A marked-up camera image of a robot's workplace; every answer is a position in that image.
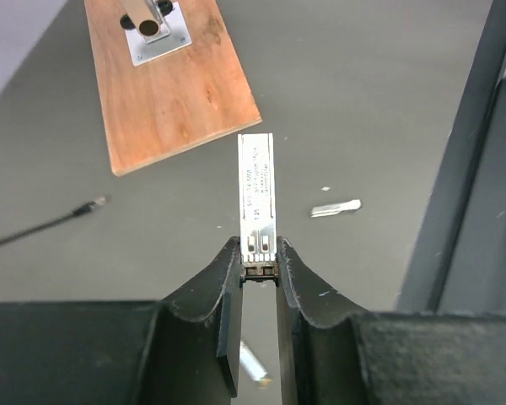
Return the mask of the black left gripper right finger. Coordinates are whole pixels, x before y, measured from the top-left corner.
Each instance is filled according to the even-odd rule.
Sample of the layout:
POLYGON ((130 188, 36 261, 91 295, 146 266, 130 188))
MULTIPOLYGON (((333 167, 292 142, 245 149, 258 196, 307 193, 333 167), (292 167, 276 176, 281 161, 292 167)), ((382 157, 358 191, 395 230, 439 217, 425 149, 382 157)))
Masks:
POLYGON ((370 311, 277 241, 286 404, 506 404, 506 315, 370 311))

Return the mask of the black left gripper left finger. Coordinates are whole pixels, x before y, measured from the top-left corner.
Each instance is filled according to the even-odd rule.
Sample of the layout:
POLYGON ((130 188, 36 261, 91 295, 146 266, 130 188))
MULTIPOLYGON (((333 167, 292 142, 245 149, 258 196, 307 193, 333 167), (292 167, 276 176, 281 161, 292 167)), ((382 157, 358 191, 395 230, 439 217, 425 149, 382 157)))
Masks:
POLYGON ((228 404, 241 305, 236 238, 162 300, 0 303, 0 404, 228 404))

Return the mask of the brown SFP module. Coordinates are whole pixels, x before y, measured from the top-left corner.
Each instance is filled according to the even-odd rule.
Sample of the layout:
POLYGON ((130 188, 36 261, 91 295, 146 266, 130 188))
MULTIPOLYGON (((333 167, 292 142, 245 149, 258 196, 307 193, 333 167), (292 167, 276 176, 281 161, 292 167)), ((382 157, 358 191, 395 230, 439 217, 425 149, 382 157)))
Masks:
POLYGON ((273 135, 238 136, 241 281, 278 282, 273 135))

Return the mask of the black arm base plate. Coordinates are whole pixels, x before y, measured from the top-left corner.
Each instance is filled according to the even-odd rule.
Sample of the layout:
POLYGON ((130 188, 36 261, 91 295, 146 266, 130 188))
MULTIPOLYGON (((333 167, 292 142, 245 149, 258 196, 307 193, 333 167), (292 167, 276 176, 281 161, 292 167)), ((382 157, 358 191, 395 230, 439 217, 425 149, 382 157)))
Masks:
POLYGON ((396 307, 506 312, 506 1, 490 7, 396 307))

